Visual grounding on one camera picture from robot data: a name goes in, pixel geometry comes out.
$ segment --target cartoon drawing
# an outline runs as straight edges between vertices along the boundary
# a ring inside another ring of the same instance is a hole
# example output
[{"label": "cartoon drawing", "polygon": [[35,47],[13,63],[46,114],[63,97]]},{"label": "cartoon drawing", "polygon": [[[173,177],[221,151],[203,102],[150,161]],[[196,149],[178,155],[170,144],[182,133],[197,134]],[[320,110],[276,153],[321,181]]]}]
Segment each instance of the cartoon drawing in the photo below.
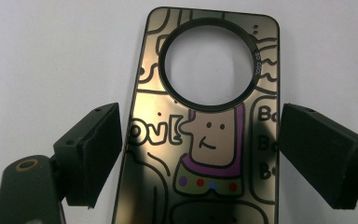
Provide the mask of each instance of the cartoon drawing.
[{"label": "cartoon drawing", "polygon": [[182,133],[191,135],[189,153],[177,165],[174,189],[178,193],[241,195],[241,154],[244,106],[221,113],[189,111]]},{"label": "cartoon drawing", "polygon": [[[253,89],[221,110],[175,94],[160,60],[175,31],[207,20],[235,24],[255,64]],[[270,148],[279,117],[278,46],[279,28],[266,16],[170,7],[150,13],[113,223],[277,223],[277,152]]]}]

